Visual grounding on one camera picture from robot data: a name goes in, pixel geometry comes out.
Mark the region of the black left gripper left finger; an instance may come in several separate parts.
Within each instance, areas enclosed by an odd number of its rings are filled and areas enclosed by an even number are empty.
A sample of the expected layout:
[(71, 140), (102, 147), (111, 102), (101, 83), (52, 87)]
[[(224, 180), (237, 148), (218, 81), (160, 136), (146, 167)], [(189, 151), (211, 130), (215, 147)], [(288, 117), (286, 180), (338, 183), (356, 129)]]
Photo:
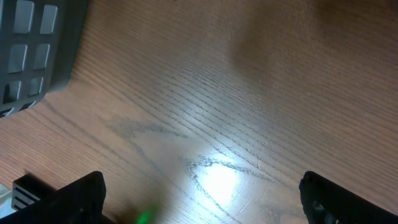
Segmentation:
[(106, 186), (100, 171), (54, 189), (33, 174), (12, 183), (11, 207), (2, 224), (101, 223)]

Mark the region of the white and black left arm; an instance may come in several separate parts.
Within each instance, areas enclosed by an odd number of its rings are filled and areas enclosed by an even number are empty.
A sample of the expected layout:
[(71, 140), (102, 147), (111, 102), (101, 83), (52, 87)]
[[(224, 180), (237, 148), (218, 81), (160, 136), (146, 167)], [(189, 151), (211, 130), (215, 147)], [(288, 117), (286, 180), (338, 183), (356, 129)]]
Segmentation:
[(1, 218), (1, 224), (114, 224), (102, 214), (105, 197), (100, 171), (58, 190), (26, 174), (13, 182), (11, 207), (16, 211)]

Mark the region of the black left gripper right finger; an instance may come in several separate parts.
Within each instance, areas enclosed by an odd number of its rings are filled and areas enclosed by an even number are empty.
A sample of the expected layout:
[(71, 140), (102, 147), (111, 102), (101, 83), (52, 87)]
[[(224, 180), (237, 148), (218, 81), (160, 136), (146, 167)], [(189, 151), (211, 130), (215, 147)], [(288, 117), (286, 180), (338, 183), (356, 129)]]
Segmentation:
[(299, 190), (309, 224), (397, 224), (397, 215), (313, 171), (304, 173)]

